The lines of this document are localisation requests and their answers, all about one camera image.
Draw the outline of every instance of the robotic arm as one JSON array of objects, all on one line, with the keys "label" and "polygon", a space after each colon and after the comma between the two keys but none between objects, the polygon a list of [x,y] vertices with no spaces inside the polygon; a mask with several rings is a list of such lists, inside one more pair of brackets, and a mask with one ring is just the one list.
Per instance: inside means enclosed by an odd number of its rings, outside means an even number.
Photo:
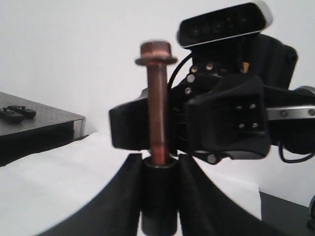
[{"label": "robotic arm", "polygon": [[[171,153],[217,164],[225,157],[261,159],[277,145],[287,163],[313,156],[315,89],[288,89],[298,56],[260,33],[270,17],[256,1],[182,21],[178,42],[191,50],[183,62],[191,57],[192,67],[179,85],[171,89],[176,74],[168,84]],[[145,89],[110,111],[114,147],[150,149],[147,104]],[[286,160],[283,148],[311,154]]]}]

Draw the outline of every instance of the copper bolt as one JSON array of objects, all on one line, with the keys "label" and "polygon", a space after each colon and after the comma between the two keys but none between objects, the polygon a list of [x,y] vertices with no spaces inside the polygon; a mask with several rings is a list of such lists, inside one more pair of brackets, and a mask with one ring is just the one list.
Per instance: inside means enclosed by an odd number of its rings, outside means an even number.
[{"label": "copper bolt", "polygon": [[146,42],[141,45],[141,58],[137,65],[147,67],[150,145],[152,162],[163,166],[168,152],[168,91],[166,66],[177,61],[171,45],[165,41]]}]

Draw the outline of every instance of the depth camera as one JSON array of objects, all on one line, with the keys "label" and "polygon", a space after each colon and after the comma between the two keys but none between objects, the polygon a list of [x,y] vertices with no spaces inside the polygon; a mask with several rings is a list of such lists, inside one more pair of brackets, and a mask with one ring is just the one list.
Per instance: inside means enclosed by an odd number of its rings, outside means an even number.
[{"label": "depth camera", "polygon": [[257,0],[199,15],[181,22],[177,40],[183,48],[259,33],[272,23],[265,2]]}]

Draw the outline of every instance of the white surface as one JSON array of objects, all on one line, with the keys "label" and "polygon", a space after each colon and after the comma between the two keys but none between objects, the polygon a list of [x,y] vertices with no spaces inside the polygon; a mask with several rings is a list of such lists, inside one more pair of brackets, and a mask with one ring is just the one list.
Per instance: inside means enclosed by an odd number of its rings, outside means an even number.
[{"label": "white surface", "polygon": [[[32,236],[64,220],[96,196],[127,154],[113,149],[107,135],[94,133],[82,141],[1,167],[0,235]],[[257,186],[207,175],[231,199],[261,219]]]},{"label": "white surface", "polygon": [[[0,89],[85,115],[87,133],[108,134],[108,110],[133,100],[146,86],[145,69],[134,64],[143,40],[168,40],[173,54],[183,59],[189,52],[175,40],[183,19],[244,2],[1,0]],[[300,56],[291,87],[315,87],[315,1],[266,3],[274,22],[264,33],[296,48]],[[314,166],[315,159],[284,164],[273,150],[265,160],[225,160],[209,170],[307,206],[315,194]]]}]

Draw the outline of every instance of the black cable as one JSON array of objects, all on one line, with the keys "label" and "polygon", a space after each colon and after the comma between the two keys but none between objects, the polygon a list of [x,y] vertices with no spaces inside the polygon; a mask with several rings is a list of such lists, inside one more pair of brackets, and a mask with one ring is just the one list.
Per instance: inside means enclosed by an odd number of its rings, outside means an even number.
[{"label": "black cable", "polygon": [[167,89],[170,91],[172,89],[172,85],[173,85],[173,82],[176,78],[176,75],[178,74],[178,72],[180,71],[180,69],[182,69],[183,65],[192,57],[192,53],[190,53],[187,57],[185,57],[178,65],[177,67],[175,68],[175,70],[173,71],[170,79],[169,79],[169,82],[168,82],[168,85],[167,85]]},{"label": "black cable", "polygon": [[310,153],[309,155],[307,155],[306,157],[303,157],[301,159],[297,159],[297,160],[285,159],[285,157],[284,157],[284,144],[281,141],[278,142],[278,151],[279,151],[279,156],[280,156],[281,161],[283,161],[284,163],[289,163],[289,164],[301,163],[301,162],[310,160],[312,157],[315,156],[315,152],[313,152],[313,153]]}]

